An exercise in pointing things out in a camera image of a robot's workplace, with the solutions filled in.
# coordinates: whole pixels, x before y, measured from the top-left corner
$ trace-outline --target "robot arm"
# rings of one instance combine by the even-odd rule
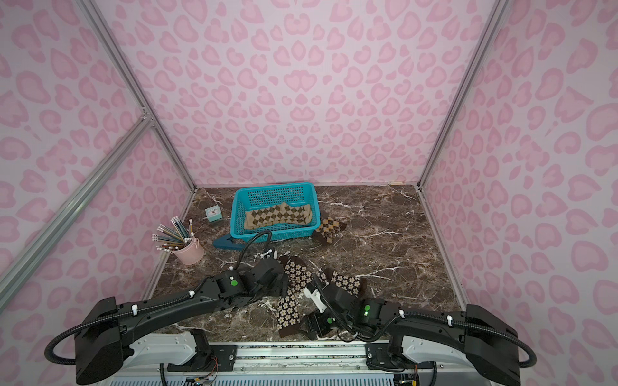
[[[387,358],[373,365],[368,361],[370,368],[395,371],[414,368],[423,361],[453,361],[469,364],[500,384],[519,386],[519,367],[530,367],[536,361],[513,328],[480,306],[469,304],[465,312],[453,313],[414,310],[399,303],[359,299],[334,284],[324,286],[317,278],[309,289],[313,295],[319,293],[312,298],[323,310],[304,319],[310,338],[322,337],[337,326],[368,343],[385,334],[391,336],[384,350]],[[279,261],[267,254],[249,271],[231,268],[205,278],[187,292],[118,305],[113,297],[103,299],[82,324],[54,338],[45,357],[57,364],[74,364],[79,385],[108,378],[123,366],[164,362],[203,368],[212,352],[203,332],[180,334],[171,350],[166,343],[169,334],[153,332],[189,317],[286,294],[287,275]],[[58,357],[54,347],[71,335],[75,337],[75,359]],[[518,363],[518,346],[530,355],[528,361]]]
[[[311,298],[324,309],[303,320],[310,338],[323,337],[335,327],[367,343],[391,336],[386,362],[393,367],[378,366],[384,361],[375,360],[367,362],[369,368],[396,371],[439,360],[468,364],[489,380],[519,386],[520,367],[536,363],[534,352],[517,338],[517,331],[481,306],[431,312],[381,299],[358,299],[333,283],[323,286],[317,275],[308,287],[310,293],[319,292]],[[518,347],[529,355],[527,361],[519,361]]]
[[[279,261],[266,256],[249,271],[224,271],[187,292],[118,305],[114,297],[103,299],[81,325],[54,338],[45,349],[45,357],[57,364],[74,364],[77,384],[93,384],[112,376],[127,363],[143,364],[143,358],[135,356],[147,353],[136,353],[133,343],[142,343],[141,338],[160,328],[189,317],[246,306],[263,296],[286,294],[287,274]],[[75,359],[58,357],[54,347],[73,334]],[[189,346],[208,347],[203,334],[188,335],[186,340]]]

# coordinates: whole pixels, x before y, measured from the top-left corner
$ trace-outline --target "pink wallpaper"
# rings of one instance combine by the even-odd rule
[[[415,182],[493,0],[98,1],[199,185]]]
[[[0,275],[140,111],[71,0],[0,4]]]
[[[517,0],[426,192],[526,386],[618,383],[618,2]]]
[[[187,199],[165,150],[146,133],[0,314],[0,384],[74,385],[74,367],[47,362],[43,349],[100,299],[142,298],[160,259],[151,234],[159,222],[182,215]],[[73,341],[57,352],[73,356]]]

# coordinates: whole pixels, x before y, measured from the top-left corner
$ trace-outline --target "argyle sock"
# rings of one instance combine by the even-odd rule
[[[320,226],[313,231],[311,237],[318,240],[322,245],[332,244],[335,234],[345,230],[347,224],[332,217],[322,220]]]
[[[245,229],[269,227],[274,224],[307,225],[313,219],[311,205],[289,206],[287,203],[245,212]]]

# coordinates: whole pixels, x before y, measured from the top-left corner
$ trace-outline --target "sock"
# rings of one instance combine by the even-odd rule
[[[311,205],[289,206],[287,203],[245,212],[245,229],[269,227],[274,224],[307,225],[313,219]]]
[[[331,268],[325,268],[320,272],[322,281],[334,283],[337,287],[348,291],[349,293],[360,296],[367,285],[367,280],[364,277],[353,277],[339,274]]]
[[[345,222],[328,217],[327,219],[322,220],[322,223],[316,230],[313,231],[311,237],[326,246],[332,244],[335,234],[345,230],[346,227],[347,224]]]
[[[278,260],[288,276],[287,296],[279,301],[277,307],[277,330],[279,336],[283,338],[300,331],[296,296],[311,281],[311,272],[298,256],[281,256]]]

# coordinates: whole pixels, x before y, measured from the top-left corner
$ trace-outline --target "pink cup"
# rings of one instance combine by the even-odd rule
[[[200,245],[197,237],[193,237],[189,245],[181,250],[172,251],[178,257],[178,260],[186,266],[191,266],[200,261],[204,256],[204,248]]]

